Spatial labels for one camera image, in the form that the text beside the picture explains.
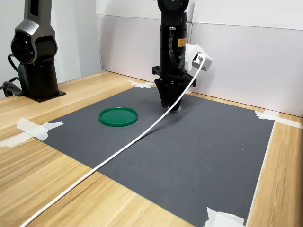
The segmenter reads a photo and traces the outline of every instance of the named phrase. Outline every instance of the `white cable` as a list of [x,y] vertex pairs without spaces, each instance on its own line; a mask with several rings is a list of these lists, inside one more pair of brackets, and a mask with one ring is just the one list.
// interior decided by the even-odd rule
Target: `white cable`
[[203,64],[205,62],[205,57],[203,56],[202,63],[200,65],[200,68],[198,69],[197,73],[193,77],[193,79],[190,81],[189,85],[185,88],[183,93],[180,95],[180,97],[176,100],[176,102],[168,109],[168,111],[165,112],[165,114],[162,115],[151,127],[149,127],[145,132],[143,132],[140,136],[138,136],[136,139],[134,139],[132,142],[127,144],[125,147],[121,148],[119,151],[114,153],[111,157],[106,159],[104,162],[96,166],[94,169],[89,171],[87,174],[85,174],[83,177],[81,177],[79,180],[77,180],[75,183],[73,183],[68,189],[66,189],[64,192],[62,192],[60,195],[58,195],[56,198],[53,199],[50,203],[42,207],[39,211],[37,211],[33,216],[31,216],[26,222],[24,222],[20,227],[26,227],[29,223],[31,223],[35,218],[37,218],[40,214],[42,214],[44,211],[46,211],[48,208],[50,208],[52,205],[54,205],[59,199],[61,199],[64,195],[69,193],[74,187],[76,187],[78,184],[80,184],[82,181],[84,181],[86,178],[88,178],[90,175],[92,175],[94,172],[96,172],[99,168],[101,168],[103,165],[105,165],[107,162],[112,160],[114,157],[116,157],[118,154],[120,154],[122,151],[133,145],[135,142],[137,142],[139,139],[141,139],[146,133],[148,133],[156,124],[159,123],[171,110],[175,107],[175,105],[180,101],[180,99],[183,97],[183,95],[186,93],[186,91],[190,88],[190,86],[193,84],[194,80],[196,79],[197,75],[201,71]]

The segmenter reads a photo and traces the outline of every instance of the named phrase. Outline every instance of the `sticker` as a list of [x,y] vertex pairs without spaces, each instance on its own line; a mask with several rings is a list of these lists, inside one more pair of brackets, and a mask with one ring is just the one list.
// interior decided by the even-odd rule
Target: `sticker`
[[208,220],[204,227],[244,227],[244,219],[233,214],[216,212],[207,207]]
[[0,142],[0,148],[2,147],[12,148],[33,137],[36,137],[37,139],[44,141],[48,137],[47,133],[49,130],[57,128],[61,125],[63,125],[63,122],[44,123],[43,125],[37,125],[25,118],[20,118],[17,123],[17,128],[23,130],[24,132],[17,136],[11,137],[5,141]]
[[131,82],[132,85],[136,85],[136,87],[140,87],[140,88],[151,88],[152,85],[154,85],[154,83],[151,83],[151,82],[137,83],[132,80],[128,80],[128,82]]
[[185,39],[178,39],[178,47],[186,46],[186,38]]
[[276,111],[265,110],[264,112],[255,111],[255,113],[257,114],[259,119],[272,120],[272,121],[279,122],[281,124],[286,124],[289,126],[299,128],[299,129],[303,129],[303,125],[300,122],[294,122],[294,121],[291,121],[288,119],[278,117],[278,112],[276,112]]

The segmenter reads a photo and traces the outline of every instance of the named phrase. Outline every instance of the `yellow label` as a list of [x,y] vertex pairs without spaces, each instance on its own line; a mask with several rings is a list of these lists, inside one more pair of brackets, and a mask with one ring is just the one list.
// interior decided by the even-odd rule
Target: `yellow label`
[[178,47],[186,46],[186,39],[178,39]]

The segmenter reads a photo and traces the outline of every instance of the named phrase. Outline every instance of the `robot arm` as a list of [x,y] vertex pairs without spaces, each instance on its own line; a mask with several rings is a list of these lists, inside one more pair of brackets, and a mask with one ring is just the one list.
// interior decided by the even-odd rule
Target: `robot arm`
[[[186,44],[187,13],[189,0],[157,0],[161,11],[160,27],[160,66],[152,68],[152,74],[160,78],[155,80],[162,106],[172,106],[180,97],[192,80],[187,74],[192,65],[198,67],[201,59],[198,54],[205,57],[203,70],[208,70],[212,59],[209,58],[200,46]],[[172,109],[179,109],[181,100]]]
[[22,90],[8,81],[3,83],[4,93],[38,102],[65,95],[58,89],[54,67],[57,43],[51,27],[52,0],[25,0],[24,9],[24,20],[11,42],[12,53],[20,62],[17,72]]

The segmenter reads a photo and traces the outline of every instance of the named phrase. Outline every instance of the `green circular container lid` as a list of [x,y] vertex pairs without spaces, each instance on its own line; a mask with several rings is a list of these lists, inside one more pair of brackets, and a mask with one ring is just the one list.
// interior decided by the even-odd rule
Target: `green circular container lid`
[[135,123],[138,120],[138,113],[127,107],[113,107],[101,111],[99,119],[105,125],[123,127]]

